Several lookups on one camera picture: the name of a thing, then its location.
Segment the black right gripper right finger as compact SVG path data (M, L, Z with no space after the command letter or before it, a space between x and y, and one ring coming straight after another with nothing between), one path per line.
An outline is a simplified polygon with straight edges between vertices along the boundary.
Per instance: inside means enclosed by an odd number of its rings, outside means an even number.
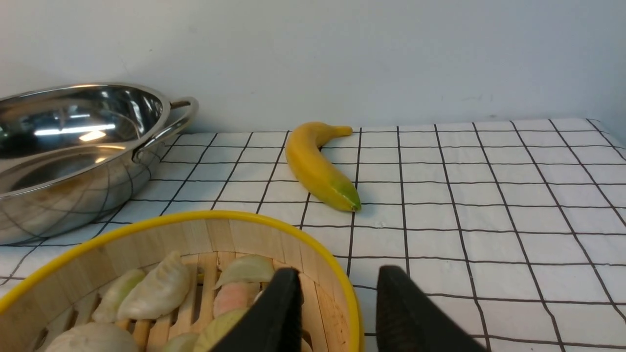
M380 352L485 352L396 265L379 269L376 338Z

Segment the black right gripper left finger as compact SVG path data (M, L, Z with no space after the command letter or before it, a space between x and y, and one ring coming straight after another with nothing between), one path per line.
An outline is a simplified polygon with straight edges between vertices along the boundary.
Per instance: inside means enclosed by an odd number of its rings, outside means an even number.
M211 351L299 352L302 304L299 271L276 270L265 292Z

